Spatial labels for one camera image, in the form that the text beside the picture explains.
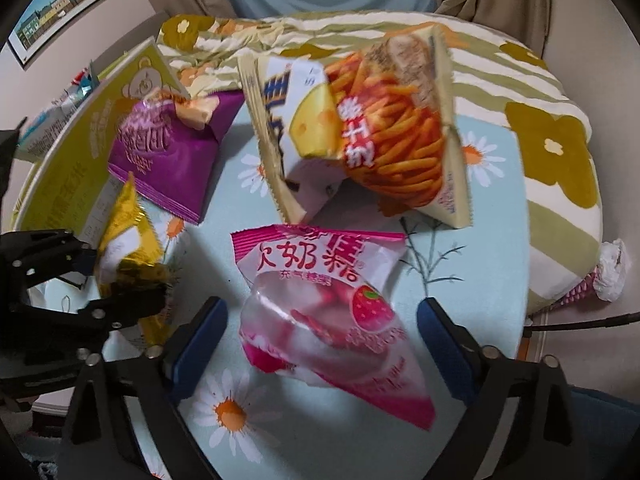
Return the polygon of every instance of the daisy tablecloth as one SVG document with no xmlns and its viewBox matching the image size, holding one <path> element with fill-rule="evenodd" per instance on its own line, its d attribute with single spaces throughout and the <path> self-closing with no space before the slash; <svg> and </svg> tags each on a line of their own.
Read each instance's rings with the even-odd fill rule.
<svg viewBox="0 0 640 480">
<path fill-rule="evenodd" d="M 452 230 L 413 212 L 396 214 L 393 205 L 380 205 L 373 193 L 349 182 L 317 218 L 330 228 L 407 234 L 407 252 L 384 294 L 407 328 L 434 400 L 436 422 L 427 432 L 340 390 L 263 374 L 247 362 L 238 327 L 249 289 L 234 264 L 230 234 L 279 218 L 262 177 L 247 110 L 240 111 L 221 146 L 204 222 L 187 225 L 177 242 L 171 235 L 164 240 L 183 254 L 175 267 L 175 322 L 189 320 L 209 296 L 228 304 L 226 332 L 196 393 L 180 405 L 188 428 L 224 480 L 422 478 L 463 413 L 417 332 L 416 308 L 426 295 L 436 297 L 480 344 L 515 355 L 529 261 L 518 144 L 511 131 L 483 121 L 458 117 L 458 127 L 470 156 L 482 158 L 469 174 L 473 227 Z M 169 234 L 182 228 L 171 218 L 162 222 Z M 125 358 L 135 351 L 113 333 L 104 354 Z M 166 480 L 136 400 L 130 399 L 129 409 L 148 466 Z"/>
</svg>

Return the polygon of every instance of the screw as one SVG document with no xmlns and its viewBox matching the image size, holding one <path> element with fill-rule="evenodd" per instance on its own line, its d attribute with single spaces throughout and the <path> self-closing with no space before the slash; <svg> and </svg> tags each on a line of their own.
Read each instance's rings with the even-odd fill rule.
<svg viewBox="0 0 640 480">
<path fill-rule="evenodd" d="M 164 351 L 164 348 L 162 348 L 160 345 L 155 345 L 147 348 L 145 350 L 145 355 L 149 359 L 155 359 L 157 357 L 160 357 L 163 351 Z"/>
<path fill-rule="evenodd" d="M 95 366 L 100 362 L 100 359 L 100 354 L 91 354 L 86 359 L 85 363 L 87 363 L 89 366 Z"/>
<path fill-rule="evenodd" d="M 558 368 L 560 366 L 560 361 L 553 355 L 545 355 L 542 358 L 542 362 L 549 368 Z"/>
<path fill-rule="evenodd" d="M 89 352 L 88 348 L 79 348 L 76 352 L 78 359 L 80 359 L 81 361 L 86 361 L 90 354 L 91 352 Z"/>
<path fill-rule="evenodd" d="M 487 359 L 497 359 L 501 354 L 495 346 L 487 345 L 482 347 L 482 355 Z"/>
</svg>

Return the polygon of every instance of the framed picture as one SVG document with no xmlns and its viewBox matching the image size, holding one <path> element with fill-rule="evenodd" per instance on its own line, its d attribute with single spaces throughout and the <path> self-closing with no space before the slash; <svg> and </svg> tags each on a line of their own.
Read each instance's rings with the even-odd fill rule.
<svg viewBox="0 0 640 480">
<path fill-rule="evenodd" d="M 49 40 L 99 0 L 33 0 L 11 35 L 9 46 L 24 68 Z"/>
</svg>

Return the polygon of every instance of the strawberry illustration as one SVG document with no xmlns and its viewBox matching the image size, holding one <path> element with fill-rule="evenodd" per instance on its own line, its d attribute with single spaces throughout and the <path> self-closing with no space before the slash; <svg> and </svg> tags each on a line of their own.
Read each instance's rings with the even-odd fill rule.
<svg viewBox="0 0 640 480">
<path fill-rule="evenodd" d="M 351 313 L 356 324 L 367 332 L 380 332 L 396 316 L 382 296 L 369 285 L 356 290 L 351 300 Z"/>
</svg>

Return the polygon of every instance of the pink snack bag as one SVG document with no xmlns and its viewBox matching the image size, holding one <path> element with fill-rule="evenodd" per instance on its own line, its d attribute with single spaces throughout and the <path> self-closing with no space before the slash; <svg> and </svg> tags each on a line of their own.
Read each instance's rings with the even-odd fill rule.
<svg viewBox="0 0 640 480">
<path fill-rule="evenodd" d="M 435 409 L 401 321 L 378 292 L 404 235 L 272 225 L 231 235 L 251 294 L 240 314 L 250 363 L 335 386 L 428 430 Z"/>
</svg>

